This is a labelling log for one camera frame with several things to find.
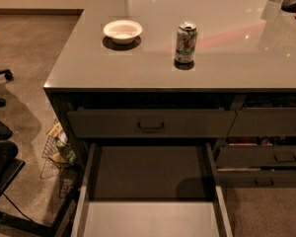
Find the dark grey drawer cabinet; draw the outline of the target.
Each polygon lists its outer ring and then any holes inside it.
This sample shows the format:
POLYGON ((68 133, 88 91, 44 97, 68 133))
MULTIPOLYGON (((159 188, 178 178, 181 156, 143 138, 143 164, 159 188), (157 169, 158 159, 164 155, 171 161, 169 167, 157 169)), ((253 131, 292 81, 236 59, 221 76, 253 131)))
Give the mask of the dark grey drawer cabinet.
POLYGON ((44 86, 80 163, 92 145, 296 145, 296 136, 77 138, 67 113, 84 110, 296 108, 296 19, 270 0, 91 0, 44 86), (130 20, 130 44, 105 36, 130 20), (177 29, 197 25, 193 62, 175 61, 177 29))

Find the green white soda can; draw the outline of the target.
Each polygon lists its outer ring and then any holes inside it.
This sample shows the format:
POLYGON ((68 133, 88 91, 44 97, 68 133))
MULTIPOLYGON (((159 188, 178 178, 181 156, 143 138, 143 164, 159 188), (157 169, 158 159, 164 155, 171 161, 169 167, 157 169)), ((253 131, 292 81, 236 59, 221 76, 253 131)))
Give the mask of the green white soda can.
POLYGON ((193 62, 197 42, 197 25, 186 21, 177 29, 177 43, 175 50, 175 61, 188 64, 193 62))

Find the white paper bowl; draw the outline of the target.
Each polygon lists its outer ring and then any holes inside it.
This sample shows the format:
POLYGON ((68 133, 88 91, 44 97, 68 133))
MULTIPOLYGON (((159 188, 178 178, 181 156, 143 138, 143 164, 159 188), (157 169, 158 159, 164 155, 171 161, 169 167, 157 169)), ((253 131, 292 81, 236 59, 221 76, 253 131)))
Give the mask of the white paper bowl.
POLYGON ((117 44, 130 44, 142 33, 139 23, 130 20, 117 20, 106 24, 103 28, 106 37, 117 44))

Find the black metal stand frame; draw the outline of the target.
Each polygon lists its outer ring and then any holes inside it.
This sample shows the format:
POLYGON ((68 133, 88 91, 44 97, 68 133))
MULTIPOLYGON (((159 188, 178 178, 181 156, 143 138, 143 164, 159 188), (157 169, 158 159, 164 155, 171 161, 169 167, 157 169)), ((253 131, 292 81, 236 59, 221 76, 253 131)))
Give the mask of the black metal stand frame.
POLYGON ((40 177, 43 147, 26 142, 18 147, 25 166, 0 197, 0 237, 69 237, 79 169, 74 187, 60 198, 58 177, 40 177))

